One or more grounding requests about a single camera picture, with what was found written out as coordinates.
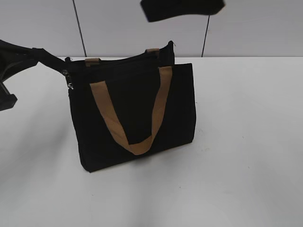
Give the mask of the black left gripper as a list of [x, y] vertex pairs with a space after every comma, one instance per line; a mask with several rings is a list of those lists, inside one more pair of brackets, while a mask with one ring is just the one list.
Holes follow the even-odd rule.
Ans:
[[[38, 61], [55, 70], [66, 70], [67, 64], [62, 59], [50, 54], [43, 48], [27, 48], [0, 41], [0, 79], [7, 80], [13, 75], [36, 66]], [[14, 107], [17, 97], [11, 94], [3, 82], [0, 82], [0, 111]]]

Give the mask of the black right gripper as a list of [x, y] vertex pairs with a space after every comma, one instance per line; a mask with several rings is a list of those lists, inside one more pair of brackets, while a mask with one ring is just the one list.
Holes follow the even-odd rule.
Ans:
[[225, 7], [223, 0], [142, 0], [140, 6], [148, 22], [183, 15], [212, 16]]

